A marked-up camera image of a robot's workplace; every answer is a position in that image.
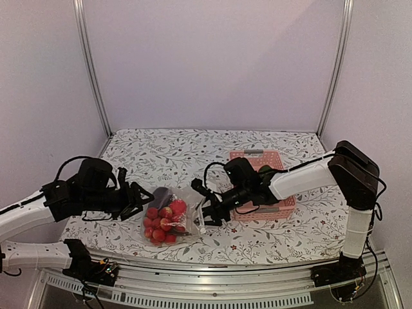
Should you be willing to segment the clear zip top bag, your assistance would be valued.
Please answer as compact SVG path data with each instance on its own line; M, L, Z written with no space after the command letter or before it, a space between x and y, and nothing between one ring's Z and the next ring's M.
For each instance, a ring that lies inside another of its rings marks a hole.
M206 233L202 195L188 187L155 187L152 194L154 200L144 207L139 224L144 243L156 247L177 245Z

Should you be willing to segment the aluminium frame post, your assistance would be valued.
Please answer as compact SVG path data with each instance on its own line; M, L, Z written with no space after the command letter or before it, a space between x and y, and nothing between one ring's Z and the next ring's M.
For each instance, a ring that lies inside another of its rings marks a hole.
M97 72L95 68L95 63L93 60L91 44L90 44L89 34L88 34L88 28L87 28L87 22L86 22L86 14L84 10L84 1L74 0L73 8L74 8L74 14L75 14L75 19L77 23L77 29L79 33L80 47L82 49L84 63L86 66L89 84L91 87L93 99L95 101L97 113L99 115L100 123L102 125L105 135L107 136L107 138L111 138L113 136L113 131L109 123L109 117L106 111L106 107L104 106L104 100L103 100L102 93L100 90L100 85L98 82Z
M321 112L321 117L319 119L316 131L316 135L320 140L323 139L324 132L326 131L326 125L330 116L330 112L332 110L333 100L337 91L342 65L344 63L346 47L350 35L353 5L354 0L344 1L344 6L342 9L342 20L337 41L337 50L333 62L332 74L330 77L323 110Z

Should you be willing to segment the dark purple fake eggplant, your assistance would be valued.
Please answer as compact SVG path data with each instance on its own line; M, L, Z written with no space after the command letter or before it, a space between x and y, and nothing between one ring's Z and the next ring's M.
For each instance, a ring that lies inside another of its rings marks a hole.
M173 191L167 187L157 187L153 192L153 196L152 205L157 209L168 206L174 198Z

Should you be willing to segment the aluminium front rail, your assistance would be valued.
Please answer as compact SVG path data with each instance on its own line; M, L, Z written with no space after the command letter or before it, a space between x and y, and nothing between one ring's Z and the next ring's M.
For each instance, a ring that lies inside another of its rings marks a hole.
M195 265L115 256L114 286L82 291L79 281L58 270L40 272L29 308L402 308L389 261L380 250L366 252L366 278L360 297L350 303L333 298L350 282L315 286L311 264Z

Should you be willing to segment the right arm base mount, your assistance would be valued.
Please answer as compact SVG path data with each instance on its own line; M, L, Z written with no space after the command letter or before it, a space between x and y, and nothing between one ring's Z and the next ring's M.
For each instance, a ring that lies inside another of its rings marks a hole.
M310 278L315 287L339 284L331 289L331 294L342 303L355 299L365 284L365 275L366 269L361 257L353 259L343 254L337 262L310 269Z

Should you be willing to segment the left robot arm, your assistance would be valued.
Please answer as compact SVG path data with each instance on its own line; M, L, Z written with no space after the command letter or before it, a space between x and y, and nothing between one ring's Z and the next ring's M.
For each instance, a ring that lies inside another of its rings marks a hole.
M101 212L108 220L124 221L143 211L154 196L136 182L127 182L123 167L115 173L100 158L76 156L61 167L80 161L78 172L67 180L59 175L37 192L1 209L1 272L22 268L59 268L79 281L114 279L115 264L93 261L79 239L57 243L14 243L10 238L49 223L87 212Z

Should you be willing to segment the left aluminium frame post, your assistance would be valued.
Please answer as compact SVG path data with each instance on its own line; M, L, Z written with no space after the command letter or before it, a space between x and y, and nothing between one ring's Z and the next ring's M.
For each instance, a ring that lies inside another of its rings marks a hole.
M88 34L88 28L87 28L87 22L86 22L86 14L84 10L84 1L74 0L73 8L74 8L74 14L75 14L75 19L77 23L77 29L79 33L80 47L82 49L84 63L86 66L89 84L91 87L93 99L95 101L97 113L99 115L100 123L102 125L105 135L107 136L107 138L111 138L113 136L113 131L109 123L109 117L106 111L106 107L104 106L104 100L103 100L102 93L100 90L100 85L98 82L97 72L95 68L95 63L93 60L91 44L90 44L89 34Z

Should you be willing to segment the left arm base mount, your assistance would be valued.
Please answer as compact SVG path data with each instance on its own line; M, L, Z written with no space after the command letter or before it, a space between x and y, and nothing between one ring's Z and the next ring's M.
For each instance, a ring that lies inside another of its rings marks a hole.
M108 258L93 261L88 257L73 259L69 268L62 270L62 274L82 282L113 287L118 271L118 263L115 261L109 261Z

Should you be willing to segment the green fake vegetable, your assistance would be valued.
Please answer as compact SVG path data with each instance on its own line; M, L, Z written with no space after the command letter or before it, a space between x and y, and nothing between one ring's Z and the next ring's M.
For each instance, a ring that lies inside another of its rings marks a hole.
M282 170L274 169L269 165L263 165L258 170L259 177L264 181L270 181L275 174L281 173Z

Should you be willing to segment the right aluminium frame post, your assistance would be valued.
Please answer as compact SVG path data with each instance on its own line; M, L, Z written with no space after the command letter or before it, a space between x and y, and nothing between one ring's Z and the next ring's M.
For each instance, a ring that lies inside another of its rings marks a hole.
M332 110L333 100L337 91L342 65L344 63L346 47L350 35L353 5L354 0L344 1L344 6L342 9L342 20L337 41L337 50L333 62L332 74L330 77L323 110L321 112L321 117L319 119L316 131L316 135L320 140L323 139L324 132L326 131L326 125L330 116L330 112Z

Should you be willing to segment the floral table mat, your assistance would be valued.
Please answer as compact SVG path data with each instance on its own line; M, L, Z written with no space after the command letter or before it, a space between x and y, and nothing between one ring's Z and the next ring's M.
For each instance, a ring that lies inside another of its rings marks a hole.
M311 133L212 131L194 129L124 129L117 131L103 159L127 169L127 179L145 189L184 188L206 174L220 189L230 187L219 162L235 150L275 150L285 167L324 153ZM199 264L269 265L335 259L345 239L348 209L337 187L314 189L296 198L285 220L230 221L208 227L204 235L170 247L157 247L140 234L140 216L127 221L70 218L62 239L80 239L90 249Z

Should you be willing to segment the pink plastic basket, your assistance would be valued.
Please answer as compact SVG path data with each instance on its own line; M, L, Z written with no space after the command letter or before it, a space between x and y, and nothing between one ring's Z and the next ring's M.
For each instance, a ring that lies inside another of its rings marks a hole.
M230 159L246 158L252 168L259 172L263 167L283 170L283 162L280 154L275 150L236 150L230 152ZM266 195L257 195L252 201L235 208L232 211L232 219L236 221L263 221L287 219L294 212L296 206L295 196L289 196L285 200L275 201L267 192Z

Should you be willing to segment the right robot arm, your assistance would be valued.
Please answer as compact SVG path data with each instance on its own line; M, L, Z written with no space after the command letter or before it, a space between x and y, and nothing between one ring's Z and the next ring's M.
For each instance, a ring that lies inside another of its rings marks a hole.
M380 178L378 165L353 144L340 141L332 152L289 169L265 165L255 170L241 157L222 166L231 189L216 192L205 179L191 182L191 188L210 203L202 209L206 225L220 226L230 220L232 210L246 203L259 209L312 189L337 186L349 208L344 245L338 261L313 267L311 278L317 285L326 285L366 275L362 253L370 247L368 237L374 221L382 219L378 199L387 185Z

